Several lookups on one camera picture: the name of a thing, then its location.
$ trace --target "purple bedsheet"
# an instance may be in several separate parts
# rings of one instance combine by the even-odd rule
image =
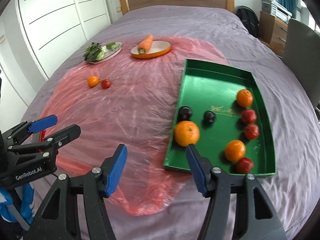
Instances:
[[[141,36],[187,36],[206,40],[218,48],[229,64],[251,71],[263,95],[274,136],[278,174],[259,179],[292,239],[311,215],[320,189],[320,128],[305,91],[294,74],[258,39],[249,35],[232,13],[217,8],[152,6],[129,12],[92,41],[113,41]],[[66,71],[82,62],[85,46],[67,59],[38,92],[23,120],[37,119],[55,86]],[[53,176],[34,182],[37,202],[41,201]],[[163,212],[135,217],[120,207],[107,204],[118,240],[197,239],[208,200],[190,180]],[[234,224],[235,196],[231,196],[228,228]],[[89,239],[83,208],[79,208],[83,239]]]

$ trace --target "tangerine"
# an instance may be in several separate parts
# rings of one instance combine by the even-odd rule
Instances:
[[[199,127],[191,121],[178,122],[174,128],[174,140],[177,144],[187,147],[196,144],[200,138]]]
[[[253,96],[247,89],[241,89],[237,94],[237,103],[241,107],[251,106],[253,102]]]
[[[88,86],[91,87],[91,88],[94,88],[96,85],[99,84],[99,78],[97,76],[91,76],[87,79],[87,83],[88,83]]]
[[[245,145],[242,141],[233,140],[229,142],[224,149],[224,155],[228,161],[237,162],[245,154]]]

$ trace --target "gray chair back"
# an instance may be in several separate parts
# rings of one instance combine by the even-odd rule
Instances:
[[[290,19],[282,61],[316,108],[320,100],[320,36],[305,24]]]

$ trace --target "small red apple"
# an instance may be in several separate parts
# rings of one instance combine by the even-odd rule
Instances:
[[[253,162],[249,158],[242,158],[237,162],[237,171],[242,174],[249,173],[253,168]]]
[[[258,125],[251,123],[244,128],[243,132],[247,139],[253,140],[259,136],[259,127]]]
[[[257,120],[256,112],[253,109],[243,110],[240,118],[243,123],[253,123]]]
[[[112,85],[112,82],[109,79],[104,79],[101,81],[101,86],[103,89],[107,89]]]

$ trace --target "dark plum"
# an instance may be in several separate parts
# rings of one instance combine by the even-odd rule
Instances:
[[[189,106],[182,106],[179,109],[178,120],[179,121],[188,121],[192,116],[192,110]]]
[[[214,112],[208,110],[204,112],[203,119],[205,120],[206,123],[214,123],[217,117]]]

